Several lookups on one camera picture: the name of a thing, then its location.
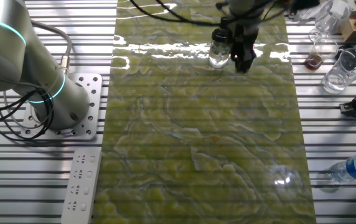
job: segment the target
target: plastic bottle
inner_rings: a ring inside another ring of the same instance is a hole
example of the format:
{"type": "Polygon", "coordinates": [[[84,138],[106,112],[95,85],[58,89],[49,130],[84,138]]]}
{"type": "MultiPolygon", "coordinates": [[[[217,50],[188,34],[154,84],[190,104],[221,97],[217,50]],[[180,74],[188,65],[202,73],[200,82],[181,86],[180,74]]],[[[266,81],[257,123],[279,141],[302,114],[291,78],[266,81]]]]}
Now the plastic bottle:
{"type": "Polygon", "coordinates": [[[356,180],[356,156],[333,165],[330,171],[335,184],[346,184],[356,180]]]}
{"type": "Polygon", "coordinates": [[[213,41],[210,46],[210,55],[208,61],[214,68],[224,67],[229,60],[230,47],[228,45],[229,31],[224,25],[227,21],[226,17],[221,18],[221,28],[215,29],[212,34],[213,41]]]}

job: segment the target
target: green marble surface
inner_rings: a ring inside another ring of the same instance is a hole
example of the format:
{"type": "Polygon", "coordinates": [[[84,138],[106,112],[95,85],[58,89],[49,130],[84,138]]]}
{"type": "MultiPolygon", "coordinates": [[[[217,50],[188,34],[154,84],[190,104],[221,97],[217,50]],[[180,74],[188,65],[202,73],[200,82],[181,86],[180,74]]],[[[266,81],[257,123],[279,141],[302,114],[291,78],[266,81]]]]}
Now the green marble surface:
{"type": "MultiPolygon", "coordinates": [[[[222,16],[215,1],[170,2],[222,16]]],[[[210,67],[213,29],[119,1],[94,224],[316,222],[284,17],[262,25],[245,75],[210,67]]]]}

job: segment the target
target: clear plastic container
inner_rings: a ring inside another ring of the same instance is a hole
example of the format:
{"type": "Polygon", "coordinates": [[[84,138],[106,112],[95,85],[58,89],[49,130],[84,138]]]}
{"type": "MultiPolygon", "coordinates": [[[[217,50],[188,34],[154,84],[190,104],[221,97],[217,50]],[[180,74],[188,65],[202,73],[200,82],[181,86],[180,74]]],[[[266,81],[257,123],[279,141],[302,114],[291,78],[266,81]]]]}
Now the clear plastic container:
{"type": "Polygon", "coordinates": [[[317,70],[322,63],[330,58],[334,58],[339,52],[339,46],[330,38],[319,38],[314,42],[304,65],[311,71],[317,70]]]}
{"type": "Polygon", "coordinates": [[[318,38],[339,33],[350,15],[351,9],[346,0],[328,1],[316,15],[316,29],[310,31],[309,38],[315,41],[318,38]]]}
{"type": "Polygon", "coordinates": [[[334,164],[329,171],[335,184],[346,184],[356,180],[356,156],[334,164]]]}
{"type": "Polygon", "coordinates": [[[224,67],[229,60],[230,47],[226,43],[212,41],[208,60],[214,68],[224,67]]]}
{"type": "Polygon", "coordinates": [[[326,91],[341,93],[356,80],[356,49],[346,49],[333,68],[323,77],[322,83],[326,91]]]}

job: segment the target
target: clear glass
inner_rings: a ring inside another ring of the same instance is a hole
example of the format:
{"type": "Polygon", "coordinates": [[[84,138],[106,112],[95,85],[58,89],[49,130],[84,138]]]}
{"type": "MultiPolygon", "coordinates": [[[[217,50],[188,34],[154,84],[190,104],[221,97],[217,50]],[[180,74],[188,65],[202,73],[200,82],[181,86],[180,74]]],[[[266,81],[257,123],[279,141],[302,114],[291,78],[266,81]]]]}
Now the clear glass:
{"type": "Polygon", "coordinates": [[[350,6],[346,0],[328,1],[316,15],[316,29],[311,30],[309,38],[315,41],[318,38],[339,33],[350,14],[350,6]]]}
{"type": "Polygon", "coordinates": [[[230,47],[226,43],[212,41],[210,46],[210,55],[208,61],[214,68],[224,67],[229,60],[230,47]]]}
{"type": "Polygon", "coordinates": [[[338,52],[339,46],[334,40],[319,38],[314,42],[304,65],[311,71],[317,70],[325,60],[335,57],[338,52]]]}
{"type": "Polygon", "coordinates": [[[356,49],[346,49],[333,68],[324,76],[322,83],[328,92],[341,93],[354,80],[356,80],[356,49]]]}

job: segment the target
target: bottle cap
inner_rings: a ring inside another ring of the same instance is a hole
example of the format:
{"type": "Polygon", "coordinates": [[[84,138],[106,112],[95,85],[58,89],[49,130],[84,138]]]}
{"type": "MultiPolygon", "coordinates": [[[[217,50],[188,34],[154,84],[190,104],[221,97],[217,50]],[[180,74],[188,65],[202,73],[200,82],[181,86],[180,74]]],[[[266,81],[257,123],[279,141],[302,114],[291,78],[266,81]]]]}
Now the bottle cap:
{"type": "Polygon", "coordinates": [[[220,43],[227,43],[229,32],[224,29],[215,29],[212,34],[212,39],[220,43]]]}

